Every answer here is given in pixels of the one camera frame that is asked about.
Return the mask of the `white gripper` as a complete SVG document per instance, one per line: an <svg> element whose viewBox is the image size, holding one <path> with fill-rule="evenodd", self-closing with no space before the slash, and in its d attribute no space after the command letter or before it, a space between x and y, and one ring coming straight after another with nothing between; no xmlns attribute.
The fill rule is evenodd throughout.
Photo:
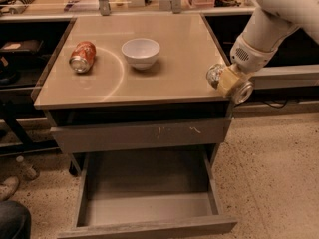
<svg viewBox="0 0 319 239"><path fill-rule="evenodd" d="M235 91L248 81L247 74L255 73L268 64L275 52L263 52L250 46L240 34L230 50L231 65L219 75L217 90L224 96L233 96Z"/></svg>

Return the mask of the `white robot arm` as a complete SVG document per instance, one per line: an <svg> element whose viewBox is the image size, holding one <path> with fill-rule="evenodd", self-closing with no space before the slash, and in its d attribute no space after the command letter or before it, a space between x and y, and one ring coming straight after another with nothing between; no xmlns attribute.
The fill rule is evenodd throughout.
<svg viewBox="0 0 319 239"><path fill-rule="evenodd" d="M243 32L230 50L231 65L215 87L225 97L245 84L272 59L280 44L299 28L319 42L319 0L256 0Z"/></svg>

